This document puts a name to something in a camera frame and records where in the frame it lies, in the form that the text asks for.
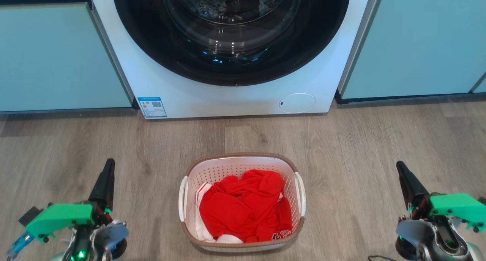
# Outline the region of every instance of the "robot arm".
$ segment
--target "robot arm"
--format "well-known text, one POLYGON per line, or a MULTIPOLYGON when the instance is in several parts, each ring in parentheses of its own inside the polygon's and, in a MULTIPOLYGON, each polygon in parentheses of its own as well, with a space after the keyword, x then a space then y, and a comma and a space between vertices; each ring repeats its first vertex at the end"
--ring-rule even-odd
POLYGON ((484 199, 475 200, 468 194, 430 194, 402 161, 396 168, 409 213, 399 217, 396 227, 398 253, 413 261, 484 261, 478 247, 456 231, 460 223, 467 223, 474 232, 484 230, 484 199))
POLYGON ((30 242, 49 242, 54 232, 71 228, 73 236, 67 251, 58 256, 62 261, 102 261, 116 259, 126 249, 126 223, 113 221, 115 161, 108 159, 87 201, 76 204, 52 204, 47 208, 32 207, 20 219, 26 232, 7 252, 15 259, 30 242))

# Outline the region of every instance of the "white fabric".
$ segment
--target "white fabric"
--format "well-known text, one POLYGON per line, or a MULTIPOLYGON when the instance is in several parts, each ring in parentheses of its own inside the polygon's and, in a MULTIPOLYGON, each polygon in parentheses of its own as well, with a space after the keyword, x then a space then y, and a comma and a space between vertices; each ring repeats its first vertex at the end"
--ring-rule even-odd
POLYGON ((196 235, 197 239, 205 242, 216 242, 213 239, 213 236, 210 234, 206 225, 204 225, 203 219, 201 218, 201 214, 199 213, 199 205, 201 204, 201 200, 203 199, 203 195, 211 188, 212 184, 210 183, 203 183, 199 190, 196 192, 196 235))
POLYGON ((197 211, 196 211, 196 235, 197 239, 205 242, 217 242, 217 243, 226 243, 226 244, 241 244, 243 243, 238 237, 234 235, 224 234, 221 235, 218 240, 214 240, 213 236, 210 234, 206 225, 201 218, 201 213, 199 213, 199 205, 201 204, 201 200, 203 199, 204 194, 211 188, 212 184, 210 183, 203 183, 199 190, 196 192, 196 204, 197 204, 197 211))
POLYGON ((238 237, 230 234, 224 234, 221 235, 218 240, 216 241, 217 243, 226 243, 226 244, 241 244, 243 241, 241 241, 238 237))

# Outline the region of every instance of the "wooden floor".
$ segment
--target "wooden floor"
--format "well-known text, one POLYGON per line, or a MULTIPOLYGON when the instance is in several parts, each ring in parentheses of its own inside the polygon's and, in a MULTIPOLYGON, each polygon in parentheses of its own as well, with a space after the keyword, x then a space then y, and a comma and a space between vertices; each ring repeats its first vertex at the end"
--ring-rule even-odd
MULTIPOLYGON (((402 260, 394 250, 396 220, 406 212, 396 161, 430 192, 486 197, 486 102, 182 121, 146 121, 137 112, 0 116, 0 252, 23 232, 17 219, 30 207, 86 199, 109 157, 116 161, 113 216, 130 230, 122 260, 402 260), (181 230, 180 181, 200 157, 244 151, 295 163, 307 191, 304 228, 276 252, 199 251, 181 230)), ((484 234, 462 233, 486 253, 484 234)), ((59 241, 35 242, 17 260, 48 261, 62 250, 59 241)))

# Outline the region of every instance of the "light blue cabinet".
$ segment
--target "light blue cabinet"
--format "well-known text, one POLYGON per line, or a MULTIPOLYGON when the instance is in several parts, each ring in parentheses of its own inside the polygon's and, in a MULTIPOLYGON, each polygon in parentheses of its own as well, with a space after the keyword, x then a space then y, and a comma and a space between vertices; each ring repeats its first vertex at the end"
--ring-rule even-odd
POLYGON ((483 80, 481 84, 474 90, 474 93, 486 92, 486 80, 483 80))
POLYGON ((86 3, 0 6, 0 111, 130 107, 86 3))
POLYGON ((381 0, 343 99, 467 93, 486 67, 486 0, 381 0))

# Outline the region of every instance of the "front-loading washing machine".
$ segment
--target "front-loading washing machine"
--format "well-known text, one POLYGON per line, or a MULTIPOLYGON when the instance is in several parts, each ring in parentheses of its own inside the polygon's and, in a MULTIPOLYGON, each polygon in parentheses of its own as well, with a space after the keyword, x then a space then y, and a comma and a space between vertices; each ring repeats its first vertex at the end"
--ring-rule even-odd
POLYGON ((328 112, 368 0, 92 0, 146 119, 328 112))

